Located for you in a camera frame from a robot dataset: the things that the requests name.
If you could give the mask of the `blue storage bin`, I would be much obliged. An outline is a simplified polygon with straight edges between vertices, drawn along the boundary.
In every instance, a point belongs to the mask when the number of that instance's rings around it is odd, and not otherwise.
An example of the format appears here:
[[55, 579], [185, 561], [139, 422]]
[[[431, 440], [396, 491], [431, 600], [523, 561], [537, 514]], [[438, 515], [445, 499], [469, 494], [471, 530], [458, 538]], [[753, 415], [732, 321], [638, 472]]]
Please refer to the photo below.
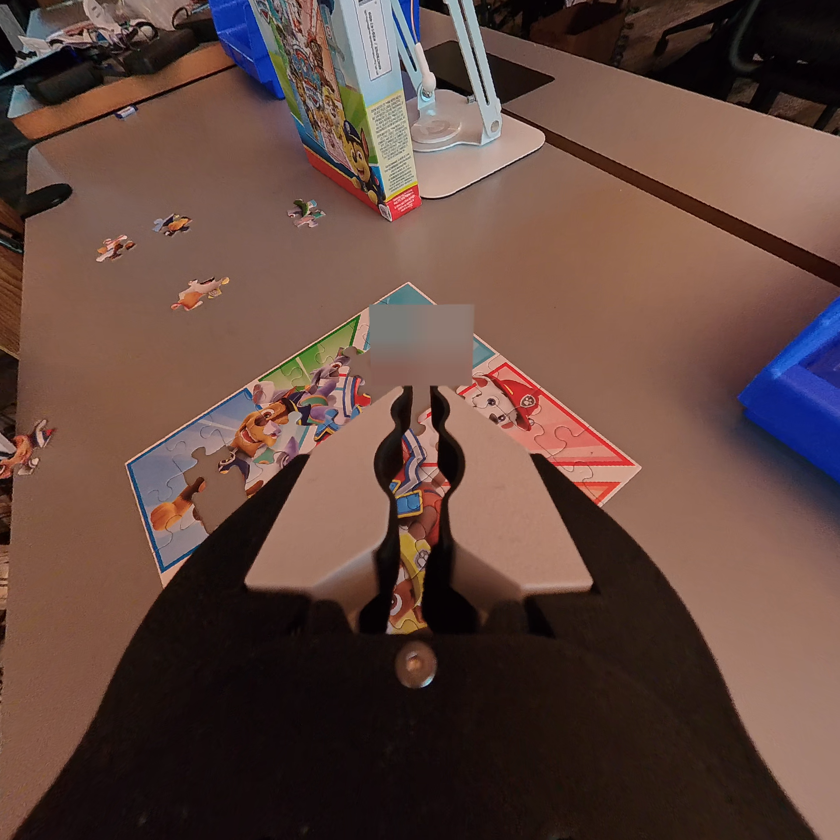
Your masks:
[[738, 396], [744, 415], [839, 481], [839, 300]]
[[253, 4], [249, 1], [210, 1], [209, 8], [226, 55], [278, 99], [284, 99]]

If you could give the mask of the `white adjustable stand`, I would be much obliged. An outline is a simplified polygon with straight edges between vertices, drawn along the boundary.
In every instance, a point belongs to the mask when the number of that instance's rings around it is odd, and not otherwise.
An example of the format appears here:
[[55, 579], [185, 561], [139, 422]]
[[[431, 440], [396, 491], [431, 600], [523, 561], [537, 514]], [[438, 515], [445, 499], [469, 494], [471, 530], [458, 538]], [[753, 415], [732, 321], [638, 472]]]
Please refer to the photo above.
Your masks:
[[542, 148], [539, 129], [503, 118], [474, 5], [447, 1], [472, 92], [439, 88], [424, 48], [392, 1], [397, 48], [412, 82], [406, 112], [421, 198], [451, 196]]

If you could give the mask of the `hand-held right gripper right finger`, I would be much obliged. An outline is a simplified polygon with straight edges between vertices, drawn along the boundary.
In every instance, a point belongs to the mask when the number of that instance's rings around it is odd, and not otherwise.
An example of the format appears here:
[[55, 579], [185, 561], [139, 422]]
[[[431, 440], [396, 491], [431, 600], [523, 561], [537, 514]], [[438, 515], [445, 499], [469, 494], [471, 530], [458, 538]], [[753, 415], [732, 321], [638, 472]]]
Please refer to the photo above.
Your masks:
[[501, 602], [588, 592], [594, 582], [538, 470], [563, 476], [448, 386], [433, 390], [438, 465], [450, 488], [429, 555], [429, 621], [467, 622]]

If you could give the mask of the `white plastic bag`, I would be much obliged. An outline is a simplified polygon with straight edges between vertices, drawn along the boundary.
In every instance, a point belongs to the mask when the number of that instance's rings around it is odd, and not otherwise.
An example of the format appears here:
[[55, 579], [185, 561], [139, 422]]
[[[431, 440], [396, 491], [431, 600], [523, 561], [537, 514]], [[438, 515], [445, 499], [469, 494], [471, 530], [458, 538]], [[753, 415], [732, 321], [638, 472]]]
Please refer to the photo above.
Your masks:
[[130, 27], [157, 29], [157, 24], [143, 14], [148, 9], [144, 5], [137, 7], [135, 2], [82, 1], [81, 7], [87, 21], [102, 33], [115, 34]]

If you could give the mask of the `black office chair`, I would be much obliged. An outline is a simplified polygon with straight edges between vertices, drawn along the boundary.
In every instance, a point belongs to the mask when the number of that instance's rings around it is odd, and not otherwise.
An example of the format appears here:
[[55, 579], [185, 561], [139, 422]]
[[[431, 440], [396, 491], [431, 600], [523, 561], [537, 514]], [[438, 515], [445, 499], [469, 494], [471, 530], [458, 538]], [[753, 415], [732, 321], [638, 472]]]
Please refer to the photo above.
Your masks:
[[838, 116], [838, 1], [726, 2], [665, 29], [654, 56], [670, 37], [706, 25], [706, 40], [647, 77], [718, 100], [748, 81], [755, 90], [745, 107], [770, 113], [781, 95], [818, 104], [819, 131]]

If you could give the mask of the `cartoon puzzle box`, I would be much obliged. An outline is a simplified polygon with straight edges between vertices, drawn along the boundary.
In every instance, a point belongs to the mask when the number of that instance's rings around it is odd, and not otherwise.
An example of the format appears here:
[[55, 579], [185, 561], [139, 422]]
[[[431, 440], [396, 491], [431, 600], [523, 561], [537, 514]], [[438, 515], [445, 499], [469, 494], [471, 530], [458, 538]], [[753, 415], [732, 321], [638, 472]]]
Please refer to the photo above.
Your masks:
[[311, 165], [387, 221], [419, 208], [399, 2], [250, 6]]

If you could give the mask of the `cardboard box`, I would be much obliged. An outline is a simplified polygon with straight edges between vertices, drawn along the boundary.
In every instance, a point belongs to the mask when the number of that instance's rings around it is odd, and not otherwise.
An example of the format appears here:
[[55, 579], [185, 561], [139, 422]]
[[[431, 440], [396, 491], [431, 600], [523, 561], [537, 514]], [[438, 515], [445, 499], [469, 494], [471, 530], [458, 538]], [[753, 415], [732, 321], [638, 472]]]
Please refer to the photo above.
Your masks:
[[531, 42], [609, 64], [627, 15], [625, 2], [579, 2], [530, 27]]

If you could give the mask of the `orange striped jigsaw puzzle piece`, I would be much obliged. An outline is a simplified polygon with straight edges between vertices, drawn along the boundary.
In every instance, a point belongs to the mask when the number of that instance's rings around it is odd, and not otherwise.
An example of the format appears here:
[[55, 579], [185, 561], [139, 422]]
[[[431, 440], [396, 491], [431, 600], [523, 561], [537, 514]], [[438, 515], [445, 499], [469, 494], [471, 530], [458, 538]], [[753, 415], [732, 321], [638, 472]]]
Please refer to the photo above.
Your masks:
[[2, 437], [1, 480], [32, 475], [39, 464], [39, 452], [49, 444], [54, 432], [44, 418], [28, 434], [15, 435], [11, 441]]

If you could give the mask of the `grey desk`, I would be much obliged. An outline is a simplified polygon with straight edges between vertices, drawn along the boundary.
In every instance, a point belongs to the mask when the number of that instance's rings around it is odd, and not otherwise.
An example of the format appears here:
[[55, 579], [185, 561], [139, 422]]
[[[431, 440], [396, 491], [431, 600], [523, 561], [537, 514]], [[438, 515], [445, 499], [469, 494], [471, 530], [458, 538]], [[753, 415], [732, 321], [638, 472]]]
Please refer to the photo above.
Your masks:
[[[125, 462], [406, 281], [641, 471], [605, 505], [717, 657], [767, 764], [838, 838], [838, 485], [744, 421], [756, 371], [837, 289], [551, 146], [387, 223], [228, 70], [39, 143], [17, 420], [2, 838], [68, 760], [161, 579]], [[296, 227], [294, 200], [325, 217]], [[165, 237], [154, 220], [192, 219]], [[135, 246], [96, 262], [105, 238]], [[190, 280], [223, 294], [171, 310]]]
[[481, 29], [553, 80], [502, 107], [552, 147], [839, 284], [839, 139]]

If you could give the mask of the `assembled jigsaw puzzle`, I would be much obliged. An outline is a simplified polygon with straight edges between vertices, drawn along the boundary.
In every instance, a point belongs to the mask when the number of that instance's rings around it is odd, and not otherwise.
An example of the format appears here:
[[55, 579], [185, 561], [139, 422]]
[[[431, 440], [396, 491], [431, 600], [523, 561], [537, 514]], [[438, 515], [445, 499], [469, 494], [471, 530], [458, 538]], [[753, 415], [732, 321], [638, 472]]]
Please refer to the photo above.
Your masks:
[[[210, 455], [229, 449], [249, 489], [267, 482], [288, 462], [289, 441], [294, 441], [291, 453], [303, 455], [337, 433], [371, 401], [361, 392], [361, 378], [349, 377], [347, 366], [322, 400], [302, 399], [318, 407], [315, 416], [293, 411], [284, 424], [269, 422], [268, 437], [258, 437], [256, 444], [247, 443], [255, 424], [246, 420], [253, 412], [264, 412], [270, 396], [305, 391], [318, 370], [325, 374], [338, 361], [341, 349], [367, 351], [369, 320], [369, 310], [364, 309], [126, 463], [163, 585], [207, 536], [191, 504], [175, 514], [176, 520], [165, 520], [161, 528], [154, 525], [160, 520], [153, 517], [153, 509], [175, 508], [175, 498], [187, 487], [185, 473], [196, 464], [193, 451], [204, 449]], [[640, 470], [635, 460], [478, 336], [472, 373], [472, 382], [460, 386], [458, 394], [529, 452], [543, 455], [597, 505]]]

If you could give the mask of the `brown table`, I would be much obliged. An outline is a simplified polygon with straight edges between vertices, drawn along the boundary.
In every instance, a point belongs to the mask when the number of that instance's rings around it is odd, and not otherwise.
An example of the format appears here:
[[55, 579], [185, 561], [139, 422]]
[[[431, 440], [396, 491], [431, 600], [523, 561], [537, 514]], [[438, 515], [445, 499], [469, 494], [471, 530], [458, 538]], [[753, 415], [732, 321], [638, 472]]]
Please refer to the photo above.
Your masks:
[[[115, 18], [149, 19], [169, 27], [175, 10], [190, 2], [98, 2], [113, 7]], [[38, 2], [30, 16], [27, 34], [38, 39], [60, 28], [81, 22], [82, 2]], [[234, 66], [218, 41], [201, 44], [152, 75], [107, 77], [104, 83], [55, 106], [36, 101], [23, 86], [8, 91], [9, 103], [2, 98], [2, 115], [8, 117], [27, 140], [39, 141], [71, 130], [123, 107], [136, 105], [159, 95], [182, 88]]]

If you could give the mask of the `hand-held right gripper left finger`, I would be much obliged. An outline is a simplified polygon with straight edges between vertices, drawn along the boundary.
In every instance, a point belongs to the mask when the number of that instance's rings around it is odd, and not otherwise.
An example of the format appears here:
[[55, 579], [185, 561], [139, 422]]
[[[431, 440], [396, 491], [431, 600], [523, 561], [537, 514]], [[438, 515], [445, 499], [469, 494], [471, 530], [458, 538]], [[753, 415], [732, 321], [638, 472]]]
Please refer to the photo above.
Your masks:
[[336, 602], [360, 628], [381, 591], [375, 555], [389, 529], [412, 396], [408, 386], [390, 390], [311, 451], [247, 572], [249, 590]]

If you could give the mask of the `black clamp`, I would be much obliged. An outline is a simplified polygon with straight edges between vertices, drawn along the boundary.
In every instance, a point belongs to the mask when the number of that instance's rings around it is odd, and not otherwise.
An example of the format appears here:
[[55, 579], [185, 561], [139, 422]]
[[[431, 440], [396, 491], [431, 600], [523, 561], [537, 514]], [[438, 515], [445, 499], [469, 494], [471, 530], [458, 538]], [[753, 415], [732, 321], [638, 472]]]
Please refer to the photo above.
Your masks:
[[73, 190], [69, 184], [54, 183], [29, 192], [17, 203], [16, 212], [22, 220], [27, 220], [63, 204]]

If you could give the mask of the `black foam block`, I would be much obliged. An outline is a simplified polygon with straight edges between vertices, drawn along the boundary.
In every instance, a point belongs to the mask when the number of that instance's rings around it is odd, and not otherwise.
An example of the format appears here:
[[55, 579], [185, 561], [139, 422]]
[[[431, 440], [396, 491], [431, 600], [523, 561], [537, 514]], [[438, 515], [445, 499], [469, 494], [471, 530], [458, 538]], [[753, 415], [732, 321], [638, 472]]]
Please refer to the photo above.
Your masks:
[[164, 31], [152, 41], [125, 53], [121, 58], [122, 68], [130, 77], [153, 75], [194, 50], [197, 45], [196, 37], [190, 29]]
[[100, 67], [88, 61], [48, 77], [31, 77], [24, 82], [24, 88], [40, 104], [55, 106], [97, 88], [103, 82]]

